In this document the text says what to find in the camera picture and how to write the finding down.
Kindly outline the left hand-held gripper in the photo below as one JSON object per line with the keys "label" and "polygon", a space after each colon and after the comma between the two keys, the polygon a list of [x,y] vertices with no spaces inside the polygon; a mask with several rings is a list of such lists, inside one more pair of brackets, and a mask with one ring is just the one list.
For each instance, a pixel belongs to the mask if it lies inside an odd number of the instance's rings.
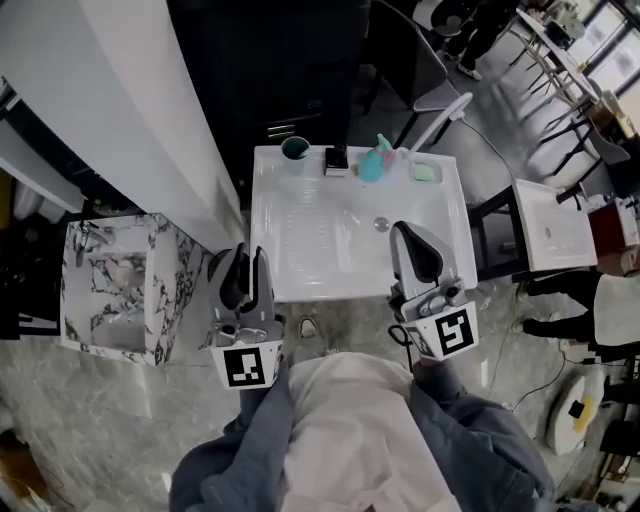
{"label": "left hand-held gripper", "polygon": [[226,389],[269,388],[279,373],[284,325],[274,313],[269,261],[260,246],[251,270],[251,302],[244,312],[241,305],[249,292],[246,244],[215,254],[207,269],[213,313],[209,350]]}

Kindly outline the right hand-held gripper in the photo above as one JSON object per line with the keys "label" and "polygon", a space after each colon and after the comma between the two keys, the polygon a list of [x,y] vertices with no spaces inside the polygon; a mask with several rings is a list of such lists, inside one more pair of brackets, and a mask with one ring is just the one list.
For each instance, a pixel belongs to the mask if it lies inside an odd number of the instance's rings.
{"label": "right hand-held gripper", "polygon": [[404,221],[392,226],[390,248],[396,284],[388,304],[396,323],[388,334],[406,349],[408,359],[412,346],[426,360],[447,360],[477,346],[476,305],[467,298],[460,277],[406,297],[414,294],[414,274],[421,283],[438,282],[443,269],[440,253]]}

